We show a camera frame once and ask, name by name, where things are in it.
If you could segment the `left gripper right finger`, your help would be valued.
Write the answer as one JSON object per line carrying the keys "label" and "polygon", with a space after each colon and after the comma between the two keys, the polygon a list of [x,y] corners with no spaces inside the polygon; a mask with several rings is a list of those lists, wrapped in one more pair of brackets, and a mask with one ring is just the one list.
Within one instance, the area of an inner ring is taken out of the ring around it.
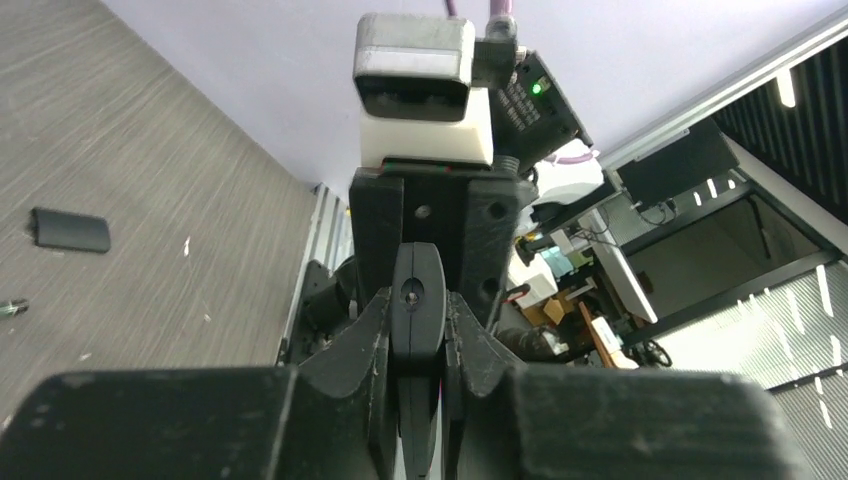
{"label": "left gripper right finger", "polygon": [[443,382],[446,479],[528,479],[522,391],[526,366],[447,294]]}

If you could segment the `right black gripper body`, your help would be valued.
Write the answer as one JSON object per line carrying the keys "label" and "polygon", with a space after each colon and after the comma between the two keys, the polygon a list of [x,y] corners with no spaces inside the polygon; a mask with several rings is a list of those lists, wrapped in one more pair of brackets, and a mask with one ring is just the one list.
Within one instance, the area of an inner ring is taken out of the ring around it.
{"label": "right black gripper body", "polygon": [[446,286],[490,326],[499,313],[518,215],[531,188],[515,158],[493,167],[390,162],[349,187],[358,302],[392,282],[400,244],[435,245]]}

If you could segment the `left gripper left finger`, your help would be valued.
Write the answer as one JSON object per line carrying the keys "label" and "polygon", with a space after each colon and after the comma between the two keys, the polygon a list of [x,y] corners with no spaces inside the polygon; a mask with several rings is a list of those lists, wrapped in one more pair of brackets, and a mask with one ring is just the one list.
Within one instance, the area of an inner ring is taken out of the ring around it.
{"label": "left gripper left finger", "polygon": [[302,363],[294,391],[296,479],[391,479],[395,420],[388,382],[390,290]]}

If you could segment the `black battery cover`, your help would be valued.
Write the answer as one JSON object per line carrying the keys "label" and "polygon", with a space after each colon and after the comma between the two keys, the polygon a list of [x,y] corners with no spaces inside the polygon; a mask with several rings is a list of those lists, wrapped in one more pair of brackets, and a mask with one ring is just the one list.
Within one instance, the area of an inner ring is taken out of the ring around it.
{"label": "black battery cover", "polygon": [[34,207],[31,212],[34,244],[41,248],[106,254],[111,249],[105,218]]}

